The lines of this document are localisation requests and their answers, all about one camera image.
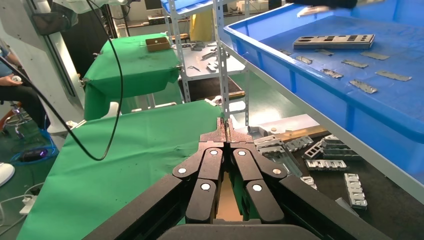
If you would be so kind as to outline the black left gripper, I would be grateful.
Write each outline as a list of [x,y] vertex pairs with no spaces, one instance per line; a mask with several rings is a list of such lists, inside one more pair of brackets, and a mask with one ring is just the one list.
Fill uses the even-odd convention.
[[332,9],[353,9],[358,0],[285,0],[285,2],[304,6],[326,6]]

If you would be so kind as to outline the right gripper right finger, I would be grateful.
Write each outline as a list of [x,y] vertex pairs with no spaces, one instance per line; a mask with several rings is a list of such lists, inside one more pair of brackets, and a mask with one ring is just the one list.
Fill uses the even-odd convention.
[[259,153],[251,136],[235,131],[230,118],[227,120],[227,143],[230,159],[243,187],[241,207],[247,220],[259,219],[263,224],[283,223],[285,214],[268,184],[278,183],[288,176],[288,172]]

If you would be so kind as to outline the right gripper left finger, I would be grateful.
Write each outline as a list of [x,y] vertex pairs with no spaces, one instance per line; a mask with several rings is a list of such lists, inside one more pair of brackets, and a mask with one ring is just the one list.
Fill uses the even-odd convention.
[[225,123],[218,117],[216,130],[201,134],[197,151],[172,170],[185,184],[186,224],[211,224],[216,218],[226,141]]

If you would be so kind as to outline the bystander hand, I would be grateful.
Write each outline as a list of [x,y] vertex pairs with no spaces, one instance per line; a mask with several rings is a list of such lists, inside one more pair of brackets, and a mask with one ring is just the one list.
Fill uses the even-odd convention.
[[15,81],[13,80],[13,74],[12,75],[7,75],[7,76],[3,76],[0,78],[0,86],[1,87],[13,87],[13,86],[19,86],[22,84],[21,81]]

